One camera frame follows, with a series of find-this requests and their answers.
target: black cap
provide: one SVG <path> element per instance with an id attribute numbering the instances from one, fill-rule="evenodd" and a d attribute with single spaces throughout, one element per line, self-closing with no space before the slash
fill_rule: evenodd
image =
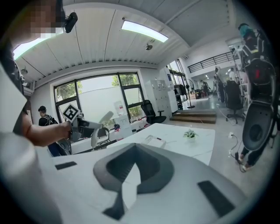
<path id="1" fill-rule="evenodd" d="M 40 106 L 40 108 L 38 109 L 38 111 L 42 111 L 42 110 L 46 110 L 45 106 Z"/>

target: hand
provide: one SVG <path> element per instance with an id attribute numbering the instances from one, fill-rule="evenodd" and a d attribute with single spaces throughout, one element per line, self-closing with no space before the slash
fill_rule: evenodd
<path id="1" fill-rule="evenodd" d="M 70 137 L 70 132 L 72 131 L 72 126 L 69 121 L 63 122 L 60 125 L 61 129 L 61 134 L 64 138 L 69 138 Z"/>

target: office chair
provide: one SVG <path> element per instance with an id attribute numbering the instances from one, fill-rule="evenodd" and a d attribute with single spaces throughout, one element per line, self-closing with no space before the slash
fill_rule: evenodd
<path id="1" fill-rule="evenodd" d="M 109 131 L 108 128 L 103 127 L 101 129 L 99 129 L 99 131 L 97 132 L 97 137 L 100 138 L 100 137 L 103 137 L 103 136 L 107 136 L 106 132 L 108 132 L 108 139 L 105 139 L 101 142 L 97 142 L 96 146 L 101 146 L 104 143 L 110 142 L 110 139 L 109 139 L 110 131 Z"/>
<path id="2" fill-rule="evenodd" d="M 228 114 L 226 121 L 228 121 L 228 118 L 233 117 L 237 122 L 237 118 L 242 118 L 242 121 L 244 121 L 244 117 L 236 114 L 237 110 L 243 109 L 243 96 L 241 96 L 239 86 L 236 84 L 235 81 L 229 81 L 227 83 L 227 86 L 225 87 L 226 91 L 226 107 L 233 110 L 233 114 Z"/>
<path id="3" fill-rule="evenodd" d="M 158 111 L 159 116 L 156 116 L 153 106 L 149 100 L 144 100 L 143 104 L 141 105 L 142 110 L 147 116 L 147 122 L 149 124 L 154 124 L 154 123 L 163 123 L 166 119 L 166 116 L 161 116 L 161 112 L 164 110 Z"/>

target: security camera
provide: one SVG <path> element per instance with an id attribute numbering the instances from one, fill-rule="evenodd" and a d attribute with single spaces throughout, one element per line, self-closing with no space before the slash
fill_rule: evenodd
<path id="1" fill-rule="evenodd" d="M 72 12 L 68 17 L 66 17 L 66 22 L 64 26 L 65 32 L 70 33 L 77 21 L 78 16 L 75 12 Z"/>

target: white cabinet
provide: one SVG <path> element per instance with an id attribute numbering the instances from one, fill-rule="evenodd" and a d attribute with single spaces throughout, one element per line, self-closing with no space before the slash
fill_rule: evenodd
<path id="1" fill-rule="evenodd" d="M 163 111 L 162 116 L 168 119 L 172 117 L 172 110 L 170 106 L 170 99 L 167 87 L 164 80 L 150 80 L 145 84 L 148 100 L 150 100 L 154 112 L 157 116 L 160 115 L 158 111 Z"/>

